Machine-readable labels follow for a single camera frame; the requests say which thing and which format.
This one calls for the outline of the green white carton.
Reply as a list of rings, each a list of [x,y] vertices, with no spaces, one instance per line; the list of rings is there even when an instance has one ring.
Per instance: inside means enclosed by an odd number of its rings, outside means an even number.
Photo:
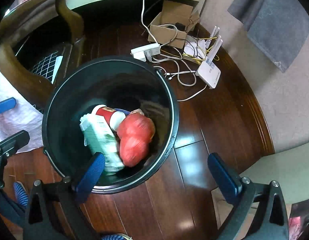
[[[119,144],[105,118],[100,115],[85,114],[80,118],[80,129],[84,134],[84,145],[94,155],[99,152],[105,157],[104,174],[111,176],[124,169],[119,157]]]

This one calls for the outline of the red paper cup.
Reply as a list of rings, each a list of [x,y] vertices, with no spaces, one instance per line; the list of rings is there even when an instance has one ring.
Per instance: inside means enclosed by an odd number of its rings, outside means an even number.
[[[115,132],[126,118],[126,115],[123,112],[107,107],[106,105],[95,106],[91,114],[103,116],[110,128]]]

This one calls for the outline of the red mesh bag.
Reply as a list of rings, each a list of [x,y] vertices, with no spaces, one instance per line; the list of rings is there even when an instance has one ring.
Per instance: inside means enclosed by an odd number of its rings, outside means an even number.
[[[120,139],[120,158],[125,166],[134,167],[148,155],[155,125],[150,118],[132,113],[119,125],[117,135]]]

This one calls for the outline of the black plastic trash bucket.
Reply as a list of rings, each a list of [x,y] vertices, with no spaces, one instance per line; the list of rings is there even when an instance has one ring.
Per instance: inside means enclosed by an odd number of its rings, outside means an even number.
[[[129,56],[83,64],[52,93],[44,111],[44,153],[62,177],[75,177],[101,152],[106,160],[93,192],[141,185],[173,149],[179,108],[163,71]]]

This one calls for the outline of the pink floral tablecloth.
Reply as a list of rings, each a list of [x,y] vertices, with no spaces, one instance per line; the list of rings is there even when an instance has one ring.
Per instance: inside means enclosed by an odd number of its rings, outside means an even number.
[[[0,72],[0,102],[8,98],[15,98],[16,106],[0,114],[0,142],[25,130],[29,133],[30,141],[18,150],[18,153],[41,148],[43,114],[35,109]]]

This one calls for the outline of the wooden table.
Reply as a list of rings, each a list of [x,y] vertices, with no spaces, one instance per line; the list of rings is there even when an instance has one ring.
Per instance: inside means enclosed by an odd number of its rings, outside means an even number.
[[[0,21],[0,71],[32,104],[44,108],[56,85],[81,63],[84,20],[66,0],[27,0]],[[55,83],[33,67],[63,47],[66,61]]]

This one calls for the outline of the white cabinet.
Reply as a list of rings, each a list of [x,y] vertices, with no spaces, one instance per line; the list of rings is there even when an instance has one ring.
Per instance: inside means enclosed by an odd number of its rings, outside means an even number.
[[[308,200],[309,142],[284,152],[263,157],[238,175],[248,177],[252,182],[260,184],[269,184],[272,180],[277,181],[280,184],[286,206]],[[258,205],[258,203],[254,203],[251,206],[241,230],[248,231]]]

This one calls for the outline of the white power strip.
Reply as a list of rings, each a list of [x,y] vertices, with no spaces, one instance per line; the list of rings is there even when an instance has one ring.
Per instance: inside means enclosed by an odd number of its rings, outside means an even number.
[[[131,55],[134,59],[143,62],[151,61],[152,57],[160,54],[160,44],[152,43],[131,50]]]

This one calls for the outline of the white wifi router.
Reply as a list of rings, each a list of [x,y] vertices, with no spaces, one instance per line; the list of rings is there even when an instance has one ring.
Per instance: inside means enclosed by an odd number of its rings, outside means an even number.
[[[196,76],[204,81],[210,88],[216,88],[221,71],[213,63],[217,60],[217,52],[221,48],[223,40],[219,35],[220,28],[214,26],[214,29],[208,38],[197,38],[187,35],[183,48],[183,57],[199,65]]]

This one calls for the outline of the cardboard box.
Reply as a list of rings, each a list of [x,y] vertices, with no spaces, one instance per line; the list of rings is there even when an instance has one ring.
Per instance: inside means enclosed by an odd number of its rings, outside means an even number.
[[[199,12],[190,5],[164,1],[161,12],[150,23],[149,42],[182,49],[190,32],[199,22]]]

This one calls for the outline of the grey curtain right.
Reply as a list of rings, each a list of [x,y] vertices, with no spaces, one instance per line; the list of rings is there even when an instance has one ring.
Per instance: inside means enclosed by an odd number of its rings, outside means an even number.
[[[233,0],[228,12],[282,72],[293,63],[309,34],[309,14],[299,0]]]

